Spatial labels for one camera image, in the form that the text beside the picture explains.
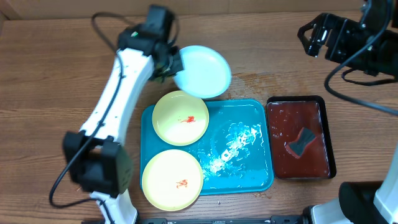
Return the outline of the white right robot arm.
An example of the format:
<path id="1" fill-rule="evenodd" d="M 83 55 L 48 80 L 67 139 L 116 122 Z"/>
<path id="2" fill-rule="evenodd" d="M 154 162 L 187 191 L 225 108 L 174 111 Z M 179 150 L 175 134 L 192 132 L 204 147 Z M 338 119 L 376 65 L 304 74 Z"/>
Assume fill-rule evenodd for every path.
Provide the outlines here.
<path id="1" fill-rule="evenodd" d="M 367 86 L 397 82 L 397 1 L 368 0 L 362 17 L 352 21 L 321 13 L 297 33 L 305 53 L 317 57 L 323 45 L 325 58 L 338 65 L 325 78 L 324 87 L 333 96 L 357 105 L 397 115 L 397 110 L 338 93 L 330 87 L 331 78 L 343 67 L 347 74 L 360 70 L 370 76 L 379 73 L 388 79 L 368 82 Z M 309 210 L 310 223 L 397 223 L 397 156 L 394 155 L 382 182 L 344 182 L 338 198 Z"/>

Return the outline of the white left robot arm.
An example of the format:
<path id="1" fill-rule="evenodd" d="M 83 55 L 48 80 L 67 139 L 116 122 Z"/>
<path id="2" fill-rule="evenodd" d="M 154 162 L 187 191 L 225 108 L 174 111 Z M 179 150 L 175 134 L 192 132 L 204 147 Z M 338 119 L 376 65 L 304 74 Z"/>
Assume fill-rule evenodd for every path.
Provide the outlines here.
<path id="1" fill-rule="evenodd" d="M 132 160 L 124 149 L 127 128 L 144 85 L 164 80 L 183 70 L 178 47 L 169 39 L 171 26 L 154 23 L 128 27 L 111 47 L 113 69 L 92 114 L 79 132 L 67 132 L 63 152 L 67 165 L 49 193 L 54 203 L 55 189 L 65 174 L 89 193 L 104 216 L 103 223 L 135 223 L 137 209 L 129 196 Z"/>

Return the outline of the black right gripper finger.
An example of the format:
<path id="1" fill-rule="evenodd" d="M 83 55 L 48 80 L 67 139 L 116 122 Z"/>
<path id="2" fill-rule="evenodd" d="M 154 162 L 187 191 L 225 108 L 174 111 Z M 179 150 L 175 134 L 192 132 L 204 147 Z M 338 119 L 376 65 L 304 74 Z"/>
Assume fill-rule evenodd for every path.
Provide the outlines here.
<path id="1" fill-rule="evenodd" d="M 307 55 L 318 57 L 319 51 L 326 44 L 327 37 L 332 29 L 317 28 L 310 30 L 312 30 L 312 33 L 309 38 L 304 34 L 303 47 Z"/>
<path id="2" fill-rule="evenodd" d="M 299 39 L 304 38 L 304 33 L 310 29 L 333 29 L 338 26 L 339 23 L 344 22 L 346 20 L 345 17 L 340 17 L 330 13 L 321 13 L 314 20 L 310 21 L 308 24 L 302 26 L 297 33 L 297 37 Z"/>

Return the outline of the white plate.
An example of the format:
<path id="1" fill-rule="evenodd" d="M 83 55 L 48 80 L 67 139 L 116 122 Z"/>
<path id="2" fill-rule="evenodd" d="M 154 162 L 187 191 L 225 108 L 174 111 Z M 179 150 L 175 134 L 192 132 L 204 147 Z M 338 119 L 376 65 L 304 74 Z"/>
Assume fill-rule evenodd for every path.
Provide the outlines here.
<path id="1" fill-rule="evenodd" d="M 232 73 L 228 62 L 217 51 L 202 45 L 180 50 L 183 70 L 174 76 L 179 89 L 197 98 L 214 98 L 230 86 Z"/>

